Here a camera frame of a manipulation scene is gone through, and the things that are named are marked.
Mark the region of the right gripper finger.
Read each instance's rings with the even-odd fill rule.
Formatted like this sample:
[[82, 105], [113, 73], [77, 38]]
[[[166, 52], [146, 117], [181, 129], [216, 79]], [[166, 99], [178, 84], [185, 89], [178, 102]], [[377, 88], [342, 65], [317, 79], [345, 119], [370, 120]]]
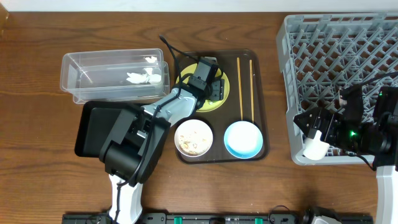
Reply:
[[338, 93], [339, 104], [345, 109], [343, 119], [352, 123], [360, 123], [364, 112], [362, 86], [355, 84], [340, 88]]
[[313, 139], [315, 137], [317, 129], [314, 128], [314, 125], [319, 114], [320, 109], [313, 108], [294, 117], [294, 123], [298, 126], [301, 132], [303, 132], [306, 138]]

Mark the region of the white cup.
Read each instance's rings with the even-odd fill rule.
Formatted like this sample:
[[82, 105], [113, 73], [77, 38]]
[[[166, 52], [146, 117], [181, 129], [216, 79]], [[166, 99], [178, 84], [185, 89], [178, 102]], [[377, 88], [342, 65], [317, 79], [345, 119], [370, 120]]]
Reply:
[[330, 145], [321, 140], [322, 132], [319, 130], [315, 131], [315, 135], [307, 137], [304, 140], [305, 149], [303, 150], [303, 155], [313, 161], [319, 161], [326, 156]]

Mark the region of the pink bowl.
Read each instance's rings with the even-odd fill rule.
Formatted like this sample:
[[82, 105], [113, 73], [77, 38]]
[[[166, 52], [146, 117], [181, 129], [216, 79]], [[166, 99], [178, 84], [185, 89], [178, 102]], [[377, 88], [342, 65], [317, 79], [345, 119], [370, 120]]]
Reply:
[[174, 134], [177, 151], [183, 156], [199, 157], [206, 154], [213, 144], [213, 131], [199, 119], [182, 122]]

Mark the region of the white tissue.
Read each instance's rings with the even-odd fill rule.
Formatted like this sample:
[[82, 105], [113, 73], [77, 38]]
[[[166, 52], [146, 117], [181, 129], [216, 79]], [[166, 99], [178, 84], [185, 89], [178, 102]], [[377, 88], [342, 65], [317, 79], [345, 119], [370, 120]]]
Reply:
[[135, 56], [135, 63], [143, 63], [142, 72], [127, 72], [124, 82], [133, 85], [157, 85], [162, 81], [162, 75], [155, 69], [159, 65], [159, 58], [156, 56]]

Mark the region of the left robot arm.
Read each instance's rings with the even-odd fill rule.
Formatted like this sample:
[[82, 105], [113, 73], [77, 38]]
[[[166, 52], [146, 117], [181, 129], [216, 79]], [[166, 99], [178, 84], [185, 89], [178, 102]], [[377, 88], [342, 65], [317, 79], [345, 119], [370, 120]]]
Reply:
[[153, 173], [170, 128], [229, 95], [229, 83], [217, 78], [201, 90], [190, 82], [179, 82], [155, 103], [131, 105], [121, 110], [100, 152], [113, 188], [109, 210], [112, 223], [135, 223], [142, 214], [142, 189]]

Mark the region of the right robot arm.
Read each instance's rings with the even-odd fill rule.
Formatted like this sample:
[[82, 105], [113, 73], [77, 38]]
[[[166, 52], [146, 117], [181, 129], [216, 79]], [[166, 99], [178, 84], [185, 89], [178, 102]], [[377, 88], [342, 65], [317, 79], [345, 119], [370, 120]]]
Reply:
[[373, 121], [367, 123], [361, 122], [361, 85], [341, 89], [339, 97], [345, 108], [341, 114], [317, 107], [294, 117], [305, 136], [303, 154], [320, 160], [334, 146], [360, 159], [372, 155], [369, 166], [376, 172], [378, 189], [376, 223], [397, 223], [397, 88], [380, 88]]

